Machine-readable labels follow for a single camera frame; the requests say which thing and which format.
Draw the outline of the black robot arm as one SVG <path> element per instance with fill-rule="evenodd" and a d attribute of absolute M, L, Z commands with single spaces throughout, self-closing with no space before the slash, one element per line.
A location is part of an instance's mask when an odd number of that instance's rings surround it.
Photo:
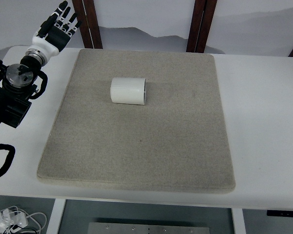
<path fill-rule="evenodd" d="M 31 100 L 46 90 L 48 77 L 41 70 L 47 58 L 42 49 L 29 48 L 20 63 L 6 66 L 0 60 L 0 124 L 17 128 Z"/>

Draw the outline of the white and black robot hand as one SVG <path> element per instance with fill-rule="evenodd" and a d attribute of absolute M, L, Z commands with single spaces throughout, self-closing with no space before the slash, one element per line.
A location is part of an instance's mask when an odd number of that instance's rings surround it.
<path fill-rule="evenodd" d="M 45 51 L 46 56 L 56 56 L 69 43 L 82 24 L 77 20 L 77 13 L 67 19 L 71 7 L 67 1 L 59 4 L 56 10 L 45 20 L 32 38 L 32 44 L 38 51 Z"/>

